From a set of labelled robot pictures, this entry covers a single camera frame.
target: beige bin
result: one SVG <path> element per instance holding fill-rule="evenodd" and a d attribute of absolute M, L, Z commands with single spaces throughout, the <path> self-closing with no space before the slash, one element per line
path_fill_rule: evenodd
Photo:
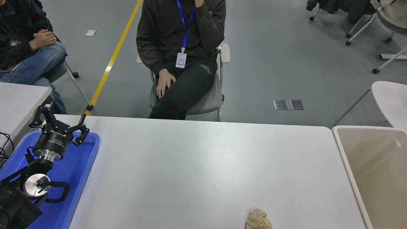
<path fill-rule="evenodd" d="M 332 129 L 367 229 L 407 229 L 407 132 Z"/>

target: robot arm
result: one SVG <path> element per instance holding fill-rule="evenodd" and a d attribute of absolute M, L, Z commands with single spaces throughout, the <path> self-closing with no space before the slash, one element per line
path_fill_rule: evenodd
<path fill-rule="evenodd" d="M 42 215 L 38 208 L 42 203 L 59 203 L 68 196 L 69 184 L 51 181 L 47 173 L 53 168 L 54 161 L 63 159 L 71 141 L 75 146 L 84 142 L 89 128 L 83 124 L 85 114 L 78 125 L 72 127 L 56 120 L 52 112 L 54 102 L 49 108 L 39 106 L 29 124 L 42 132 L 34 147 L 27 149 L 25 158 L 28 165 L 0 181 L 0 229 L 26 228 Z M 46 121 L 43 126 L 41 114 Z M 77 130 L 81 131 L 81 135 L 74 139 L 73 132 Z M 51 187 L 64 188 L 61 198 L 48 198 L 47 192 Z"/>

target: black sweatshirt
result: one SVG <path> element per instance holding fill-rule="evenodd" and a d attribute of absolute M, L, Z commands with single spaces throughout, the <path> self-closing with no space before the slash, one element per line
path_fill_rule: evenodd
<path fill-rule="evenodd" d="M 188 30 L 195 0 L 180 0 Z M 196 59 L 215 60 L 216 49 L 224 40 L 226 17 L 225 0 L 205 0 L 195 8 L 185 53 L 187 62 Z M 154 74 L 173 62 L 181 52 L 184 28 L 177 0 L 144 0 L 137 28 L 137 50 L 143 63 Z"/>
<path fill-rule="evenodd" d="M 0 7 L 0 70 L 6 70 L 35 54 L 29 41 L 41 29 L 52 31 L 46 14 L 36 0 L 7 0 Z M 21 43 L 10 45 L 17 38 Z"/>

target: crumpled paper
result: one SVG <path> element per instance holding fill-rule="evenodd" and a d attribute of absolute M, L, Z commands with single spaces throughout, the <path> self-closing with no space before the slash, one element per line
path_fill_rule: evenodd
<path fill-rule="evenodd" d="M 271 222 L 267 219 L 267 214 L 260 210 L 255 209 L 249 212 L 246 219 L 246 229 L 273 229 Z"/>

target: id badge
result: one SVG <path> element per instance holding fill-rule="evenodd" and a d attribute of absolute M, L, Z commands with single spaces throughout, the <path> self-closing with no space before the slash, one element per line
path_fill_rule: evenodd
<path fill-rule="evenodd" d="M 177 62 L 175 63 L 175 66 L 177 68 L 185 68 L 185 63 L 186 63 L 186 54 L 178 53 Z"/>

